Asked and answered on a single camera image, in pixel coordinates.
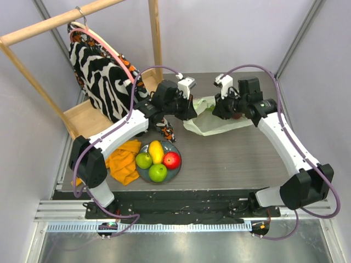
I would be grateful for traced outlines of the green fake pear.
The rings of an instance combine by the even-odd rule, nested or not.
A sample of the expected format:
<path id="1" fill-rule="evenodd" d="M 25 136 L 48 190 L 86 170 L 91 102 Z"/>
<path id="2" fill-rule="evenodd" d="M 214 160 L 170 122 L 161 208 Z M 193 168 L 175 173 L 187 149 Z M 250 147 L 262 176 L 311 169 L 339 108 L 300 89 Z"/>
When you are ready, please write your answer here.
<path id="1" fill-rule="evenodd" d="M 148 169 L 152 166 L 153 161 L 147 152 L 141 152 L 136 156 L 136 164 L 141 169 Z"/>

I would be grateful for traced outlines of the red fake apple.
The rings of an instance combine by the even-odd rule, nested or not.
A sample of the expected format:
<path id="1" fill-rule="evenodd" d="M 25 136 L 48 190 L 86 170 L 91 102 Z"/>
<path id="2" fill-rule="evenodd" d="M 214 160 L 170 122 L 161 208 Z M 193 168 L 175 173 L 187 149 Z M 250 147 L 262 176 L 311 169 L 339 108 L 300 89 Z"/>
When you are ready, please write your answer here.
<path id="1" fill-rule="evenodd" d="M 167 169 L 177 169 L 181 165 L 181 157 L 178 153 L 176 152 L 167 152 L 164 157 L 163 157 L 163 164 Z"/>

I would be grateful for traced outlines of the green fake apple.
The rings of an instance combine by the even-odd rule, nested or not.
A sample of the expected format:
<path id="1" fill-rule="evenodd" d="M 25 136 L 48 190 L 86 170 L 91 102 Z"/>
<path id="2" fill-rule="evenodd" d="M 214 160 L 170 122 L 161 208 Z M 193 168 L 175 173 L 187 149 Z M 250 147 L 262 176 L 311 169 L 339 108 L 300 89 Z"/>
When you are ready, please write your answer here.
<path id="1" fill-rule="evenodd" d="M 163 182 L 167 177 L 167 168 L 164 164 L 153 164 L 149 168 L 149 177 L 153 182 Z"/>

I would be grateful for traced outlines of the light green plastic bag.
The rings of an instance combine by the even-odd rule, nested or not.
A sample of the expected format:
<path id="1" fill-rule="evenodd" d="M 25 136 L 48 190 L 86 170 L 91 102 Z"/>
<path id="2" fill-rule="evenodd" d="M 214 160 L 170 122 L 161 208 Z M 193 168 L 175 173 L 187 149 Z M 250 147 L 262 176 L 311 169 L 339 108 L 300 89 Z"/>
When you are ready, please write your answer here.
<path id="1" fill-rule="evenodd" d="M 197 117 L 183 121 L 183 127 L 197 135 L 211 136 L 253 125 L 251 120 L 245 117 L 224 120 L 214 116 L 212 114 L 215 107 L 214 96 L 194 99 L 193 106 Z"/>

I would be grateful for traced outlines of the yellow fake mango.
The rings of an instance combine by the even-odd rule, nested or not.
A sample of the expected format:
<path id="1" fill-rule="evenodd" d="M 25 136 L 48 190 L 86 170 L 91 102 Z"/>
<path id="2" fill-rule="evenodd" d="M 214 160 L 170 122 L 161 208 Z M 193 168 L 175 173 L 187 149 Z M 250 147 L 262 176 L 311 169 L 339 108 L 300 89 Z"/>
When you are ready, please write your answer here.
<path id="1" fill-rule="evenodd" d="M 163 161 L 164 151 L 162 144 L 158 140 L 154 140 L 149 144 L 148 147 L 149 155 L 153 161 L 153 164 L 160 164 Z"/>

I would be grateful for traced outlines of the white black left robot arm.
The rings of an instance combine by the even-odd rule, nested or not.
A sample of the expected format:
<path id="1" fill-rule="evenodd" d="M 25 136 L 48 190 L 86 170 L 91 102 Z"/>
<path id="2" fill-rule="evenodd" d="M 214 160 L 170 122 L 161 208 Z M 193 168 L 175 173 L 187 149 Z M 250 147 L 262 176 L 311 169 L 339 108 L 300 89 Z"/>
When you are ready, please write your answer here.
<path id="1" fill-rule="evenodd" d="M 136 103 L 120 121 L 88 139 L 79 136 L 73 141 L 69 167 L 99 203 L 97 210 L 104 218 L 112 218 L 117 211 L 117 205 L 113 202 L 115 196 L 106 182 L 105 160 L 123 143 L 146 132 L 165 115 L 174 115 L 180 120 L 195 118 L 197 114 L 190 94 L 195 84 L 195 80 L 190 77 L 177 83 L 164 80 L 150 100 Z"/>

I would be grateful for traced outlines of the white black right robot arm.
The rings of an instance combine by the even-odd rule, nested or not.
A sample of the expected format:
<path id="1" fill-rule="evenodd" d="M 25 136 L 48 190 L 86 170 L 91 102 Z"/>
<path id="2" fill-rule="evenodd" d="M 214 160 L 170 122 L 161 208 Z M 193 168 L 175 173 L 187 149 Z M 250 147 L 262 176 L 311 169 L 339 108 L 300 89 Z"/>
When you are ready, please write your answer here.
<path id="1" fill-rule="evenodd" d="M 334 171 L 329 164 L 320 164 L 295 136 L 285 116 L 278 113 L 274 99 L 264 99 L 257 77 L 238 80 L 233 85 L 229 75 L 219 75 L 214 85 L 220 88 L 215 95 L 213 115 L 229 119 L 236 113 L 251 120 L 271 142 L 283 160 L 289 179 L 279 187 L 267 187 L 257 191 L 247 208 L 253 216 L 261 216 L 270 206 L 284 205 L 296 210 L 325 199 L 329 193 L 323 173 L 331 181 Z"/>

